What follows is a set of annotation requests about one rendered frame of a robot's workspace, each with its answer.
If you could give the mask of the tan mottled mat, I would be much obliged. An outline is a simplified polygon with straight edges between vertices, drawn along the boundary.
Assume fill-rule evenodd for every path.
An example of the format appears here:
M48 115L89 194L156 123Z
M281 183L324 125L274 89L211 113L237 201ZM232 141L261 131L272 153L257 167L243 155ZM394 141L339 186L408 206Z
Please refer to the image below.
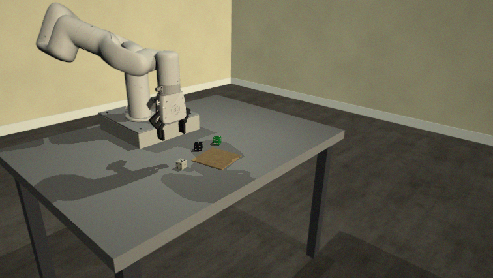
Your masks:
M207 150L201 155L198 155L191 161L223 170L225 169L225 167L229 166L240 157L242 157L242 155L212 147L211 149Z

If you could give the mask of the green die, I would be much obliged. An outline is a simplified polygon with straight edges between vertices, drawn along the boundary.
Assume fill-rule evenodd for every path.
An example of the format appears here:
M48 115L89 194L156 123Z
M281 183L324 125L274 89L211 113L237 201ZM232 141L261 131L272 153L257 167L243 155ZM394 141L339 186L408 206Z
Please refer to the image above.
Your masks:
M213 144L214 145L220 145L221 143L221 136L214 136L213 137Z

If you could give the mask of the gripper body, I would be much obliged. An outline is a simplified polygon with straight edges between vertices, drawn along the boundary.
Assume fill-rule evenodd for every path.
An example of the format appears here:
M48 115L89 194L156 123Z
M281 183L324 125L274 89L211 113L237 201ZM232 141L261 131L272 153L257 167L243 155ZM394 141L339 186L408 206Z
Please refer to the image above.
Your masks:
M173 123L186 118L186 106L183 92L175 94L157 93L155 110L160 112L161 119L164 124Z

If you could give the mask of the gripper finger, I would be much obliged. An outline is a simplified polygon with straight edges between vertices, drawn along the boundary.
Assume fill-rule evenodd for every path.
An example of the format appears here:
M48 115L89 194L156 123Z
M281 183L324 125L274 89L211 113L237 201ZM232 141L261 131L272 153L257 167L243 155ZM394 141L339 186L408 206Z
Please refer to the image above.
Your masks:
M163 127L164 127L164 123L161 122L161 119L159 118L157 123L155 122L155 120L160 116L160 112L157 111L150 119L149 119L149 122L152 124L152 126L154 126L156 129L157 129L157 137L158 139L164 141L165 140L165 137L164 137L164 130L163 130Z
M184 118L184 119L182 119L182 120L180 120L180 121L178 122L178 124L179 124L179 132L181 132L181 133L183 133L183 134L184 134L184 133L186 133L186 130L185 130L185 129L186 129L186 128L185 128L185 123L187 122L187 119L188 119L188 117L189 117L189 113L190 113L190 109L189 109L189 108L187 108L187 107L186 107L186 112L187 112L187 116L186 116L186 118Z

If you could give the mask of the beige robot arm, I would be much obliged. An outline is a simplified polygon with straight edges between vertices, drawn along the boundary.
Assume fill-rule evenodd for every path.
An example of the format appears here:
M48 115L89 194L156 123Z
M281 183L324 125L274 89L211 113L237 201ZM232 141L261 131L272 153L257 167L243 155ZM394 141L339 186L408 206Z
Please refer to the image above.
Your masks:
M147 73L157 71L156 92L175 94L181 91L177 52L143 49L131 40L77 18L66 6L52 3L44 16L36 41L37 48L68 63L75 60L78 49L81 48L126 73L128 106L125 109L129 107L129 114L125 115L127 120L148 121L155 114L151 109L156 106L156 96L150 98Z

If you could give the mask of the white die with black pips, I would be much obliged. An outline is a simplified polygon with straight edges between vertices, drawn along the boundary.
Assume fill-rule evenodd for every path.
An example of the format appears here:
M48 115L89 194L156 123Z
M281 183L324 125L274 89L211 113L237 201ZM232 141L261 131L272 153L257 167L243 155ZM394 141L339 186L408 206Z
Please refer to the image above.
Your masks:
M175 163L177 169L183 170L187 167L187 160L185 159L179 159Z

